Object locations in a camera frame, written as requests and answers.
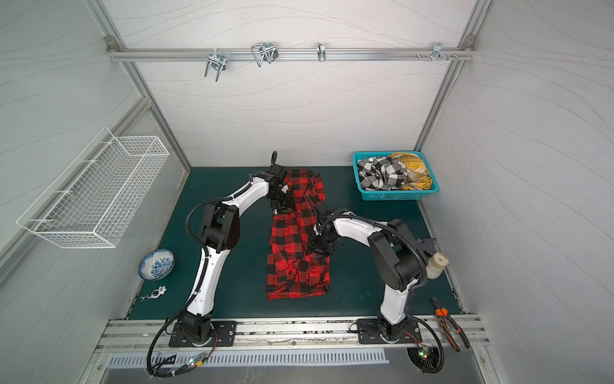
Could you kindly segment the red black plaid shirt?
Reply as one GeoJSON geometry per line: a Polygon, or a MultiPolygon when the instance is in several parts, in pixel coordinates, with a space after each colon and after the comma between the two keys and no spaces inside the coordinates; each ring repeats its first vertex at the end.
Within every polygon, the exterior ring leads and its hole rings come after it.
{"type": "Polygon", "coordinates": [[[321,296],[330,285],[329,257],[309,249],[316,223],[310,202],[326,200],[321,176],[306,169],[291,169],[285,179],[294,208],[275,214],[266,263],[267,299],[321,296]]]}

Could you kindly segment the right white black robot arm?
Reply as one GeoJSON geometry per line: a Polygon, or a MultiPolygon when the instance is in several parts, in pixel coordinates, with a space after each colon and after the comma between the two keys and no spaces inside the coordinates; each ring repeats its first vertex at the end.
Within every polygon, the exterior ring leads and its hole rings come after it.
{"type": "Polygon", "coordinates": [[[409,323],[409,303],[415,290],[428,281],[426,264],[435,240],[418,240],[404,222],[378,222],[326,203],[309,202],[315,219],[308,249],[318,257],[334,253],[339,238],[367,246],[385,283],[385,294],[377,315],[377,332],[383,342],[398,342],[409,323]]]}

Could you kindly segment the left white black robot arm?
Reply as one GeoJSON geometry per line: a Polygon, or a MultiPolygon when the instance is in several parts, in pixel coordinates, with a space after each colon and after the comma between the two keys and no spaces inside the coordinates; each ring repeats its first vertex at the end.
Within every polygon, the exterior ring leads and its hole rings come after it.
{"type": "Polygon", "coordinates": [[[270,201],[276,213],[294,208],[284,166],[271,164],[249,176],[246,184],[224,198],[198,203],[185,220],[185,231],[198,244],[201,261],[185,307],[177,317],[176,333],[195,345],[208,342],[214,328],[214,296],[224,263],[241,235],[240,219],[258,200],[270,201]]]}

